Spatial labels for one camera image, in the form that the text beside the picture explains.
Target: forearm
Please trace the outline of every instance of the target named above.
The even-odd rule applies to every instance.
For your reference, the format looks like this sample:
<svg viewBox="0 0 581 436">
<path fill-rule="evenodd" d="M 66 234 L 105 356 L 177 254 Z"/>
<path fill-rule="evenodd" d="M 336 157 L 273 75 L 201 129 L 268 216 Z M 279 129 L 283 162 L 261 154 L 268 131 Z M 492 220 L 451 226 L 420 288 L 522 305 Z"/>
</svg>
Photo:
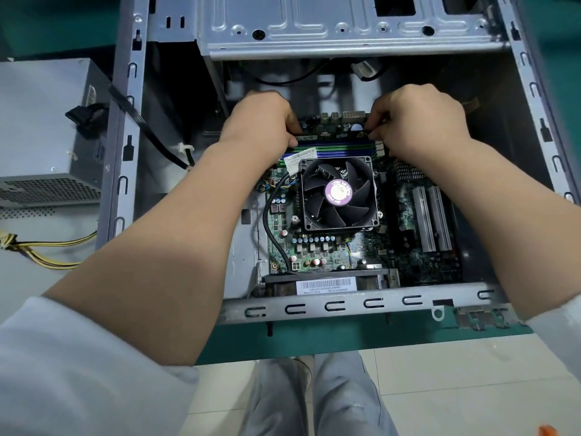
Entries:
<svg viewBox="0 0 581 436">
<path fill-rule="evenodd" d="M 214 326 L 228 250 L 262 172 L 256 153 L 215 144 L 156 207 L 45 296 L 164 365 L 192 365 Z"/>
<path fill-rule="evenodd" d="M 421 168 L 475 228 L 515 308 L 528 319 L 572 299 L 580 292 L 581 209 L 491 147 L 458 147 Z"/>
</svg>

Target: hand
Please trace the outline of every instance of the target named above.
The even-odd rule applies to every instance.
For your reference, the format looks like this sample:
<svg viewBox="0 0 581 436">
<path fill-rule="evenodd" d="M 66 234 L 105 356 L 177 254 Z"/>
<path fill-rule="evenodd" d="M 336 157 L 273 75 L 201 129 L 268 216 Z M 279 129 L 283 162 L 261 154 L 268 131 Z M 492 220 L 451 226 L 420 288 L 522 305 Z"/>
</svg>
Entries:
<svg viewBox="0 0 581 436">
<path fill-rule="evenodd" d="M 290 106 L 274 90 L 248 93 L 224 123 L 220 142 L 244 145 L 271 166 L 288 147 L 296 147 L 291 133 L 302 133 Z"/>
<path fill-rule="evenodd" d="M 390 119 L 381 124 L 386 113 Z M 382 140 L 391 156 L 420 169 L 472 140 L 460 102 L 432 84 L 408 84 L 379 97 L 366 129 L 373 130 L 369 139 Z"/>
</svg>

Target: orange object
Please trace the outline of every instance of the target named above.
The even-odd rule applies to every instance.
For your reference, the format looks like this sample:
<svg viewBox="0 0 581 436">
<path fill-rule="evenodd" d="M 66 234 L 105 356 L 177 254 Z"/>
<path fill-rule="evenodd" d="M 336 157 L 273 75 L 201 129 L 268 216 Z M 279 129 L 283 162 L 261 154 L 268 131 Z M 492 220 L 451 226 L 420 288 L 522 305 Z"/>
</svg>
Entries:
<svg viewBox="0 0 581 436">
<path fill-rule="evenodd" d="M 559 436 L 559 432 L 550 425 L 541 425 L 539 427 L 539 436 Z"/>
</svg>

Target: black cable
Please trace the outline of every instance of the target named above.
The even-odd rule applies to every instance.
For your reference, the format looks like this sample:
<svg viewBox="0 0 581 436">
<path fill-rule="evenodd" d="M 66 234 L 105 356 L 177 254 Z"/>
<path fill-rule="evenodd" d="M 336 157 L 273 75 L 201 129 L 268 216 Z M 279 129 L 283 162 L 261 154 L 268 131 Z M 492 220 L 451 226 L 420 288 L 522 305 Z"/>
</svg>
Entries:
<svg viewBox="0 0 581 436">
<path fill-rule="evenodd" d="M 318 65 L 317 65 L 317 66 L 316 66 L 314 69 L 312 69 L 312 70 L 310 70 L 310 71 L 306 72 L 306 73 L 305 73 L 304 75 L 302 75 L 301 77 L 299 77 L 299 78 L 297 78 L 297 79 L 295 79 L 295 80 L 282 81 L 282 82 L 270 82 L 270 81 L 261 80 L 260 78 L 258 78 L 258 77 L 256 77 L 256 76 L 254 76 L 252 73 L 250 73 L 250 72 L 246 71 L 246 69 L 244 69 L 244 68 L 242 68 L 242 67 L 241 67 L 241 69 L 242 69 L 244 72 L 246 72 L 246 73 L 248 73 L 249 75 L 251 75 L 251 76 L 252 76 L 252 78 L 254 78 L 254 80 L 255 80 L 256 82 L 258 82 L 259 84 L 264 84 L 264 85 L 271 85 L 271 86 L 273 86 L 273 87 L 282 87 L 282 86 L 284 86 L 284 85 L 293 84 L 293 83 L 295 83 L 295 82 L 299 82 L 299 81 L 302 81 L 302 80 L 304 80 L 304 79 L 306 79 L 306 78 L 309 78 L 309 76 L 310 76 L 310 75 L 312 75 L 312 74 L 313 74 L 313 73 L 315 73 L 315 72 L 318 72 L 319 70 L 321 70 L 321 69 L 322 69 L 324 66 L 326 66 L 326 65 L 327 65 L 327 64 L 329 64 L 329 63 L 330 63 L 330 60 L 323 60 L 323 61 L 321 61 L 321 63 L 320 63 L 320 64 L 318 64 Z"/>
<path fill-rule="evenodd" d="M 282 179 L 280 179 L 280 181 L 277 183 L 277 186 L 274 187 L 274 190 L 272 191 L 270 197 L 266 201 L 266 206 L 264 207 L 264 211 L 262 211 L 262 223 L 264 225 L 264 230 L 266 231 L 266 235 L 268 236 L 268 238 L 270 239 L 270 241 L 272 242 L 274 247 L 277 248 L 278 251 L 281 253 L 282 259 L 285 261 L 285 266 L 287 267 L 287 272 L 290 273 L 291 272 L 291 264 L 290 264 L 291 261 L 289 260 L 289 256 L 287 256 L 287 253 L 282 248 L 282 246 L 280 246 L 280 243 L 278 243 L 277 240 L 274 238 L 274 236 L 272 235 L 272 232 L 270 231 L 270 228 L 268 227 L 268 211 L 270 210 L 270 206 L 272 205 L 272 201 L 274 200 L 274 196 L 276 196 L 276 194 L 280 190 L 281 186 L 285 183 L 285 180 L 287 180 L 288 178 L 289 178 L 289 174 L 287 173 L 284 175 L 284 177 Z"/>
<path fill-rule="evenodd" d="M 369 78 L 363 77 L 363 78 L 361 78 L 361 80 L 363 82 L 374 81 L 377 78 L 379 78 L 381 75 L 383 75 L 385 73 L 385 71 L 388 69 L 388 67 L 389 67 L 389 64 L 386 64 L 382 68 L 380 68 L 375 75 L 370 76 Z"/>
<path fill-rule="evenodd" d="M 196 164 L 196 162 L 193 160 L 192 150 L 189 148 L 185 149 L 185 157 L 188 158 L 189 166 L 193 167 Z"/>
<path fill-rule="evenodd" d="M 111 98 L 113 99 L 113 101 L 122 110 L 124 110 L 125 113 L 131 116 L 131 118 L 135 121 L 135 124 L 137 124 L 137 126 L 145 135 L 145 137 L 149 139 L 149 141 L 153 144 L 153 146 L 157 148 L 157 151 L 159 151 L 163 157 L 165 157 L 170 162 L 178 165 L 178 167 L 180 168 L 183 168 L 185 170 L 188 169 L 188 164 L 186 164 L 183 160 L 178 158 L 174 153 L 169 151 L 165 145 L 162 144 L 162 141 L 159 140 L 159 138 L 155 135 L 149 124 L 145 122 L 145 119 L 141 117 L 139 111 L 137 111 L 137 109 L 135 109 L 135 107 L 131 105 L 131 102 L 129 102 L 129 100 L 125 96 L 123 96 L 123 94 L 117 89 L 117 87 L 115 87 L 113 84 L 110 84 L 109 93 L 111 94 Z"/>
</svg>

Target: leg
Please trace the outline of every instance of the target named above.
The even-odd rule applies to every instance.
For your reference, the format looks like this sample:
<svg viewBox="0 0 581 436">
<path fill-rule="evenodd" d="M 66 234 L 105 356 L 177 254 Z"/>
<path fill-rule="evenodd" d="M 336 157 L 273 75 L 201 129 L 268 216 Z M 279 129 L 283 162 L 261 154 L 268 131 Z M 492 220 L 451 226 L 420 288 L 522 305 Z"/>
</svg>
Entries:
<svg viewBox="0 0 581 436">
<path fill-rule="evenodd" d="M 313 414 L 318 436 L 397 436 L 357 351 L 315 355 Z"/>
<path fill-rule="evenodd" d="M 264 359 L 248 401 L 240 436 L 307 436 L 307 377 L 290 358 Z"/>
</svg>

